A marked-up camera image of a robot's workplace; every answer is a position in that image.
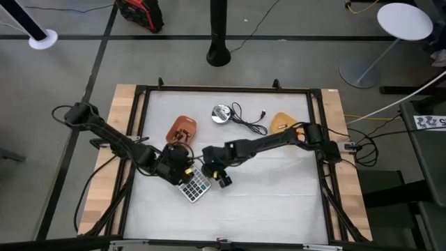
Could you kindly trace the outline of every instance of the calculator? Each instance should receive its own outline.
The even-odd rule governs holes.
[[[189,199],[190,202],[196,202],[210,188],[210,181],[201,173],[200,169],[192,166],[194,176],[189,183],[183,183],[178,186],[180,191]]]

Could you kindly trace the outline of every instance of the white pole base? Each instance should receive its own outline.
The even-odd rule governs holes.
[[[35,50],[45,50],[53,46],[57,41],[57,32],[47,29],[47,38],[41,41],[34,40],[34,38],[29,38],[29,46]]]

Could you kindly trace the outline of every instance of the white sheet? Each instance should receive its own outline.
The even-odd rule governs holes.
[[[150,137],[147,144],[162,149],[168,130],[180,115],[197,121],[192,142],[195,155],[201,155],[201,149],[209,145],[260,137],[243,125],[212,121],[215,105],[233,101],[240,103],[248,121],[256,121],[266,109],[260,124],[267,128],[277,112],[309,121],[307,98],[302,94],[152,91],[143,137]],[[221,189],[212,181],[212,188],[194,204],[176,186],[137,173],[124,237],[328,243],[313,152],[285,146],[226,170],[233,184]]]

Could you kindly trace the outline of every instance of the concrete floor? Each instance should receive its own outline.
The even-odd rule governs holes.
[[[111,0],[31,0],[24,5],[86,10]],[[229,35],[248,35],[274,0],[229,0]],[[355,3],[355,9],[367,6]],[[281,0],[260,26],[257,35],[277,36],[387,36],[376,21],[380,4],[361,15],[344,9],[343,0]],[[161,35],[208,35],[209,1],[163,0]],[[43,27],[60,35],[102,35],[112,7],[86,14],[31,9]],[[13,24],[4,13],[3,22]],[[0,35],[20,34],[0,26]],[[119,14],[112,35],[152,35],[125,21]],[[241,40],[228,40],[233,49]],[[0,146],[27,157],[24,163],[0,162],[0,242],[34,238],[36,224],[52,186],[69,129],[53,121],[57,105],[82,97],[98,53],[99,40],[60,40],[45,51],[32,50],[26,40],[0,40]],[[370,60],[390,42],[251,40],[233,54],[229,65],[213,68],[206,63],[208,40],[110,40],[95,80],[91,103],[107,118],[117,84],[270,86],[277,78],[283,87],[339,89],[346,114],[367,114],[401,96],[383,96],[378,87],[362,90],[347,85],[338,66],[351,56]],[[377,67],[380,86],[415,86],[438,72],[430,66],[423,43],[400,43]],[[392,117],[397,108],[380,116]],[[365,132],[380,122],[364,121],[353,128]],[[402,129],[401,121],[382,131]],[[82,133],[54,214],[48,238],[75,236],[72,216],[82,187],[93,170],[97,151],[89,145],[91,134]],[[407,135],[378,140],[380,159],[374,169],[401,170],[408,181],[422,178]]]

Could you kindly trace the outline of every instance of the label sticker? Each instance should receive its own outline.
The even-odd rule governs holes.
[[[425,128],[437,128],[443,127],[439,129],[439,131],[446,131],[446,116],[414,116],[415,125],[417,125],[417,129],[425,129]]]

